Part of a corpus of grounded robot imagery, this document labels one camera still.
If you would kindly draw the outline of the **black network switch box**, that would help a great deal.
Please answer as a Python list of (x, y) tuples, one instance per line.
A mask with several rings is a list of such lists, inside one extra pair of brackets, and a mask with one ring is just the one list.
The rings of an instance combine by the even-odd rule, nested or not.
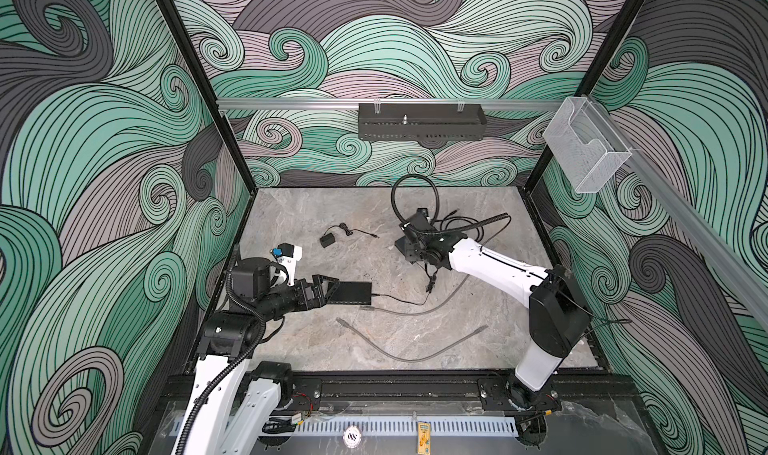
[(372, 302), (372, 283), (366, 281), (340, 282), (328, 303), (333, 305), (370, 306)]

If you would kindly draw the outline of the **dark grey box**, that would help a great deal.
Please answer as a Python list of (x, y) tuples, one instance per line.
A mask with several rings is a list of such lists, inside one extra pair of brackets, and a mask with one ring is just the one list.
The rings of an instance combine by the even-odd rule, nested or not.
[(418, 209), (417, 212), (400, 224), (402, 236), (405, 233), (423, 235), (423, 232), (429, 232), (434, 229), (427, 216), (425, 208)]

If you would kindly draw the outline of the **black power adapter with cable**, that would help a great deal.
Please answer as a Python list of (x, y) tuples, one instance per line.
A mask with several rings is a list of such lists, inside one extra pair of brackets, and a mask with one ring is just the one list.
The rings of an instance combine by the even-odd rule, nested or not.
[(422, 300), (420, 300), (420, 301), (410, 300), (410, 299), (405, 299), (405, 298), (402, 298), (402, 297), (394, 296), (394, 295), (391, 295), (391, 294), (384, 294), (384, 293), (372, 293), (371, 297), (372, 298), (386, 298), (386, 299), (390, 299), (390, 300), (393, 300), (395, 302), (406, 304), (406, 305), (424, 306), (426, 304), (426, 302), (429, 300), (429, 298), (430, 298), (430, 296), (431, 296), (431, 294), (432, 294), (432, 292), (434, 290), (434, 287), (436, 285), (437, 274), (439, 272), (439, 269), (436, 268), (435, 270), (430, 271), (427, 268), (427, 265), (424, 264), (423, 265), (423, 271), (424, 271), (425, 275), (427, 276), (428, 283), (427, 283), (426, 288), (425, 288), (425, 296), (424, 296), (424, 298)]

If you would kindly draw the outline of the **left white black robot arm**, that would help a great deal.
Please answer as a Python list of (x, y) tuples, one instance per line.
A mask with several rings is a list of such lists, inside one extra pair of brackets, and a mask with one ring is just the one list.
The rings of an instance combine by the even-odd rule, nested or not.
[(172, 449), (175, 454), (249, 454), (257, 441), (287, 439), (309, 414), (284, 415), (296, 395), (289, 364), (262, 361), (256, 349), (273, 337), (267, 325), (325, 306), (334, 277), (296, 276), (301, 247), (281, 243), (269, 257), (236, 256), (225, 272), (228, 307), (210, 315), (196, 350), (192, 393)]

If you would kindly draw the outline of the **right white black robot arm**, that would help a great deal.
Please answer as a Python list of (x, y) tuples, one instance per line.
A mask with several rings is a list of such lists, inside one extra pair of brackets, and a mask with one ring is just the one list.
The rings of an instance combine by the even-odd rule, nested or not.
[[(424, 181), (431, 188), (433, 211), (419, 209), (409, 217), (401, 213), (397, 190), (411, 179)], [(598, 328), (630, 322), (594, 314), (574, 275), (564, 266), (530, 265), (493, 251), (469, 236), (471, 230), (482, 235), (487, 225), (509, 223), (511, 216), (507, 213), (451, 226), (446, 219), (438, 218), (437, 186), (418, 174), (407, 174), (394, 182), (390, 204), (402, 231), (395, 247), (407, 261), (475, 278), (511, 296), (527, 310), (529, 342), (507, 381), (515, 408), (554, 410), (558, 402), (550, 380), (578, 342)]]

